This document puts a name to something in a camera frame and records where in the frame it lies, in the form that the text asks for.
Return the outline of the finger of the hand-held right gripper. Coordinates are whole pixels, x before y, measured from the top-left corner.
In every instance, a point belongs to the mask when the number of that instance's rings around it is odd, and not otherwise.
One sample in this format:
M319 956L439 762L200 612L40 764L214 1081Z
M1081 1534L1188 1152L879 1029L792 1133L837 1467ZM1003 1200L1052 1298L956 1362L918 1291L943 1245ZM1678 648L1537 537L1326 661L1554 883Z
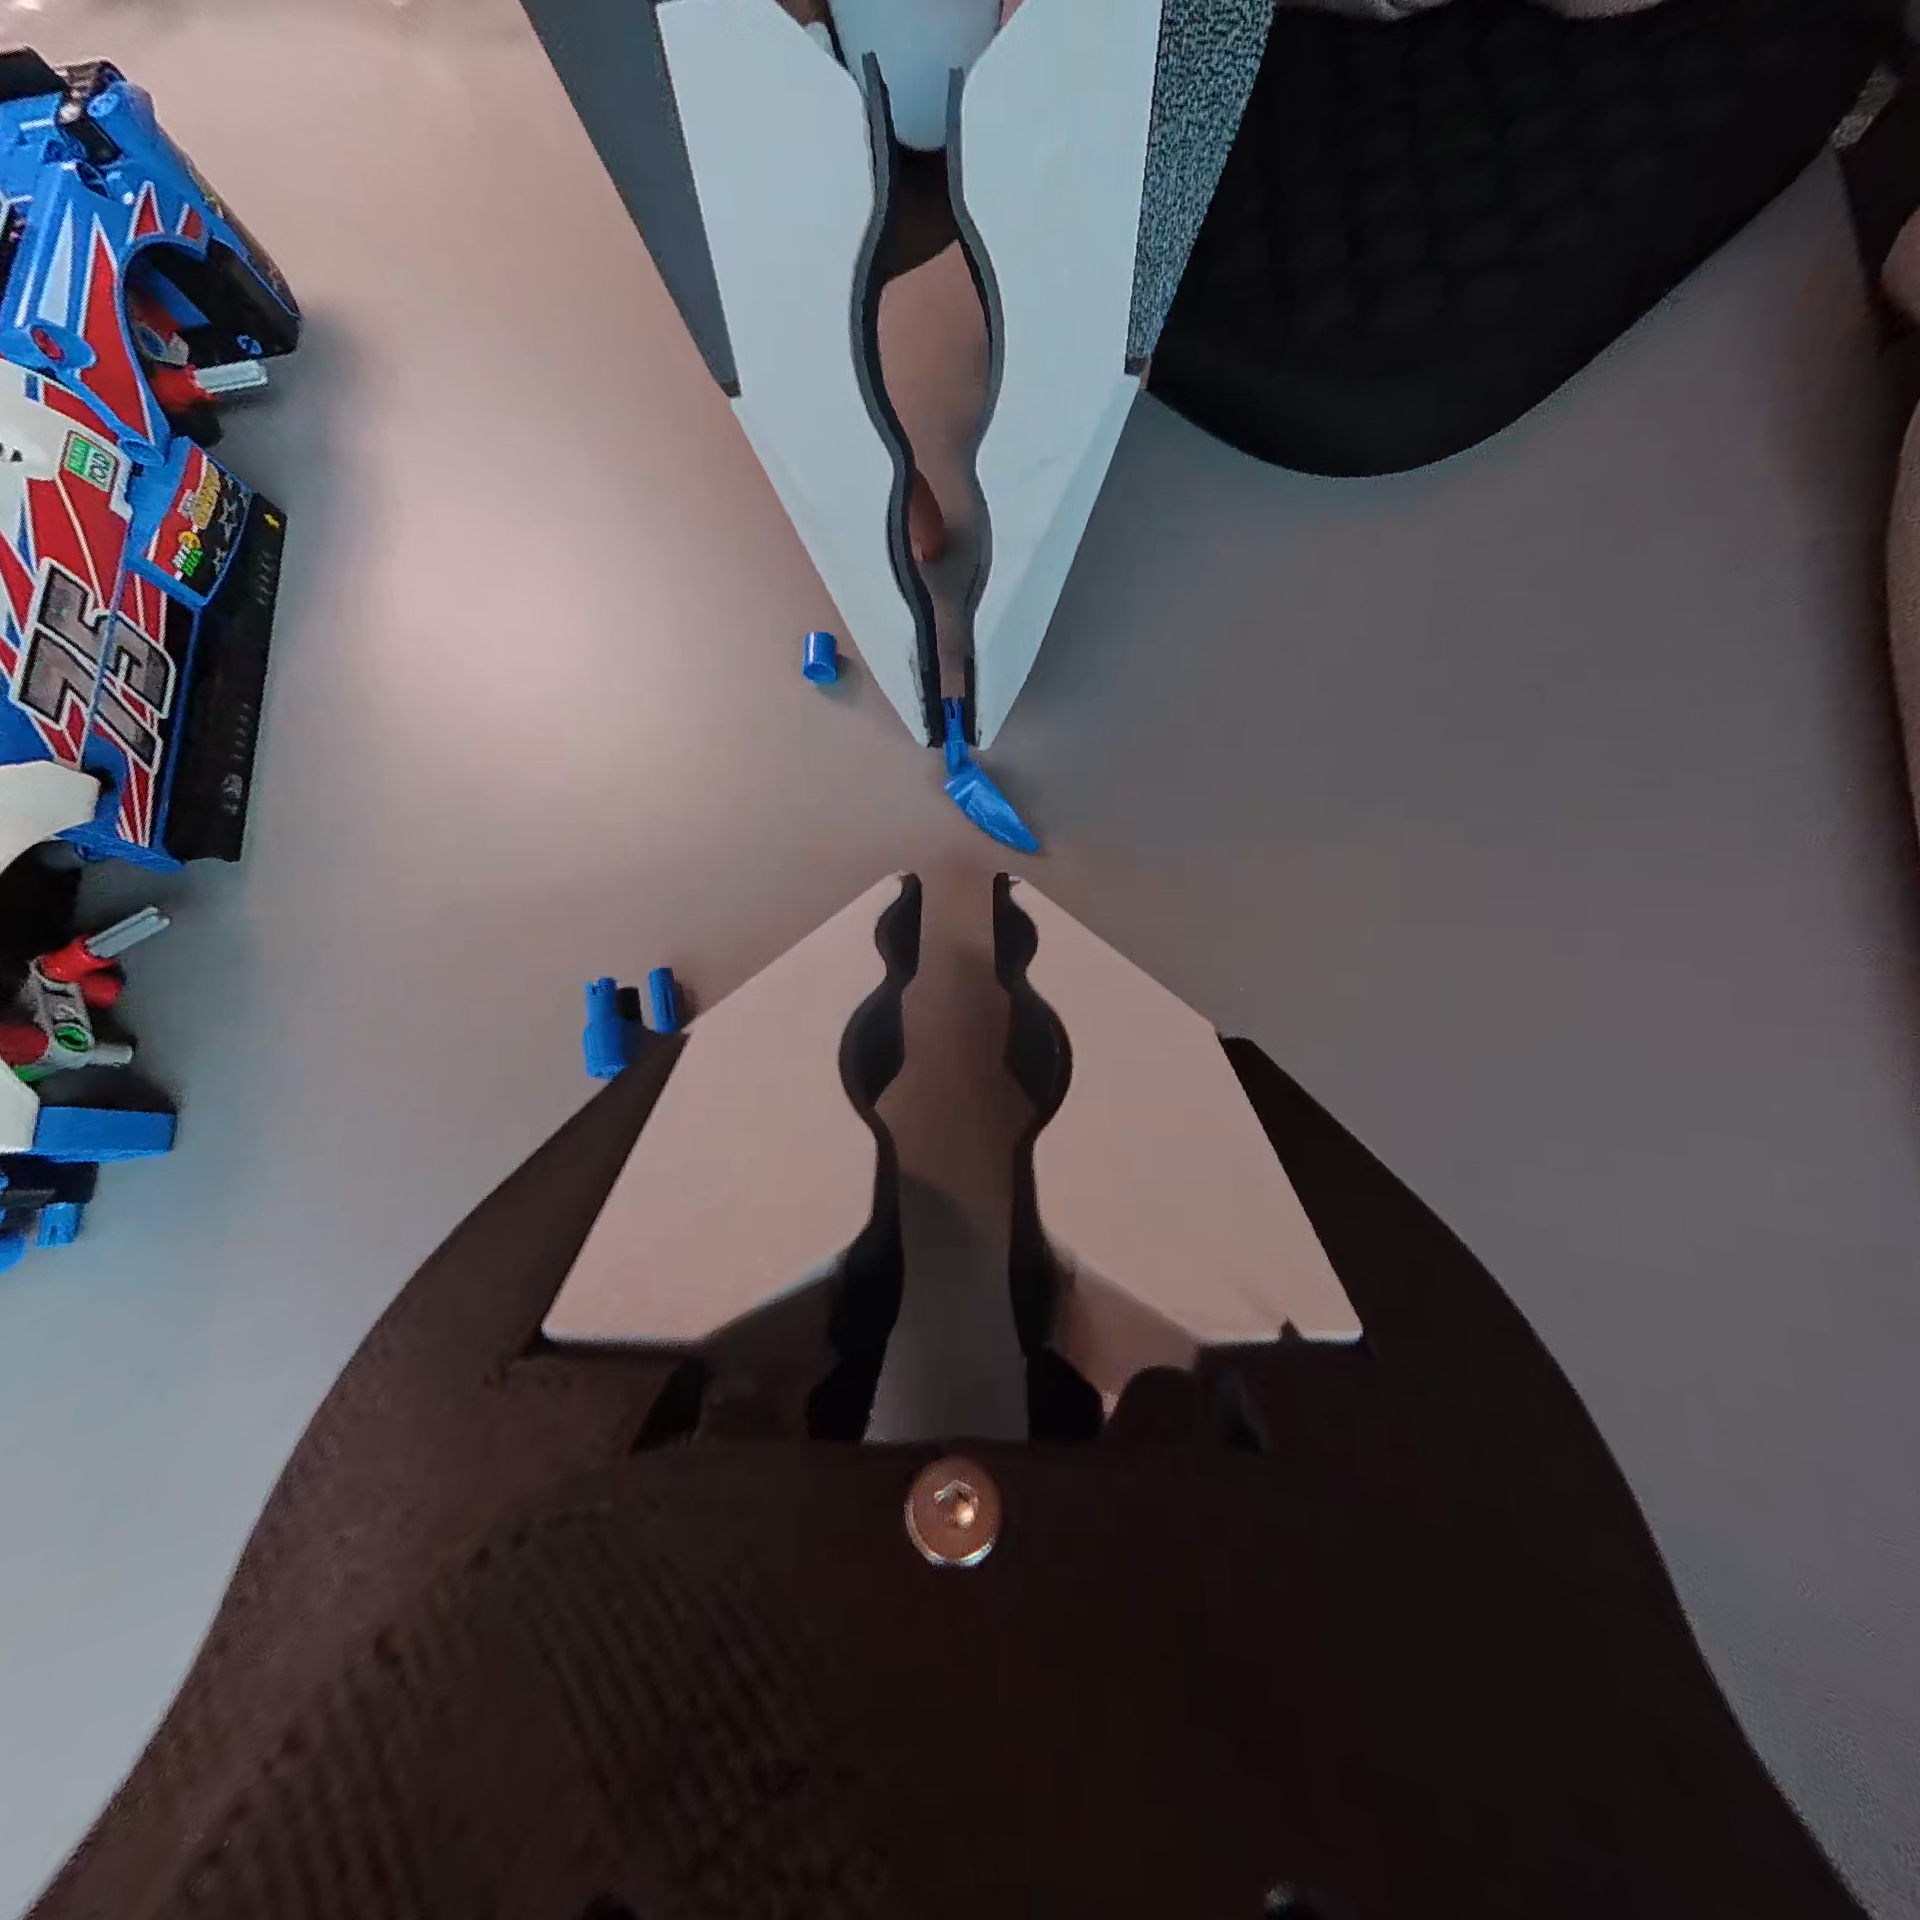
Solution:
M933 611L907 538L912 458L881 386L896 228L892 101L774 3L659 4L733 418L866 678L924 747L942 728Z
M1031 3L949 82L949 200L985 313L971 727L1011 717L1138 396L1133 270L1160 3Z

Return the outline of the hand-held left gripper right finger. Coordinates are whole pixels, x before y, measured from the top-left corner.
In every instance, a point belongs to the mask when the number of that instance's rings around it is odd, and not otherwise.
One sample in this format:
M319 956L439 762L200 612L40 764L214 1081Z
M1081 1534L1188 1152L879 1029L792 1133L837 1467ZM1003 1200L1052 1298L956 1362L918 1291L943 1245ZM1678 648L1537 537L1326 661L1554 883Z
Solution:
M1012 1152L1007 1288L1028 1436L1091 1438L1141 1375L1360 1317L1217 1029L1043 890L992 879Z

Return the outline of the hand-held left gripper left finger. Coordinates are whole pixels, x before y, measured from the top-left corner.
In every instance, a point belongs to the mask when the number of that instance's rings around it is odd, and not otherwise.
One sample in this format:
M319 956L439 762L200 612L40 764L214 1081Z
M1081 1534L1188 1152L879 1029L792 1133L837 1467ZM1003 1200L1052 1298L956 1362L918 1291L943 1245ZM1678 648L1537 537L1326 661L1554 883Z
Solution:
M708 1436L860 1443L903 1294L900 1081L924 890L887 874L678 1036L540 1322L695 1367Z

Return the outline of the grey desk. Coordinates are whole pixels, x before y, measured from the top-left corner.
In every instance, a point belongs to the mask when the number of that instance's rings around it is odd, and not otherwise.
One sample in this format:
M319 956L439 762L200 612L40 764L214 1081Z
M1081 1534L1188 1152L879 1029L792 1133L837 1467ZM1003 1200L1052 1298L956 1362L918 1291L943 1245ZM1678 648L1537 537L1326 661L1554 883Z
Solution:
M582 982L717 998L924 878L884 1436L1011 1433L1001 855L837 627L517 4L4 4L291 279L241 864L93 871L178 1149L4 1277L4 1916L102 1815L396 1291L588 1098ZM1133 405L989 766L1037 888L1510 1288L1747 1732L1915 1916L1915 834L1900 404L1820 158L1457 463Z

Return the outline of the person's right hand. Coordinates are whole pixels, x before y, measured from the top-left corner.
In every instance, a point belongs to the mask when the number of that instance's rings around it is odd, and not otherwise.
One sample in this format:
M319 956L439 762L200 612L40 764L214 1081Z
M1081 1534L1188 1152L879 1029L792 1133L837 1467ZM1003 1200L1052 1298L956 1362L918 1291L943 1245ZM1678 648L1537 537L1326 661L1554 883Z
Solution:
M887 282L879 349L914 460L907 552L942 581L975 552L973 439L985 412L985 312L956 238Z

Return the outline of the toy brick race car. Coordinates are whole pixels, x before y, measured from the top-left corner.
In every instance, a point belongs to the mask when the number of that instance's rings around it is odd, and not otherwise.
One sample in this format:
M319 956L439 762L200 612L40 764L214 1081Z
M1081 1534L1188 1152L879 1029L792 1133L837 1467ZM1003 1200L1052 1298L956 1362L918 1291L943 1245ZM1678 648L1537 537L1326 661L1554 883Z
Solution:
M4 50L4 1270L178 1140L125 1021L125 955L169 920L87 929L76 895L83 864L241 855L287 515L214 447L302 326L145 90Z

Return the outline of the person's beige sweatshirt torso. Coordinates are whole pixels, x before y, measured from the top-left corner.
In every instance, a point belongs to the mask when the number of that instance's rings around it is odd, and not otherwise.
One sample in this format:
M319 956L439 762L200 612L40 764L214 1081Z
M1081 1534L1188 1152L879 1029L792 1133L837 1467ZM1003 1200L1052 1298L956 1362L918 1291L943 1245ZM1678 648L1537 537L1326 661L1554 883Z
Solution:
M1907 370L1915 373L1918 211L1907 215L1893 240L1881 275L1881 292L1893 317L1907 321ZM1900 439L1900 465L1887 509L1884 599L1887 661L1900 714L1907 801L1913 819L1918 819L1918 405L1913 405Z

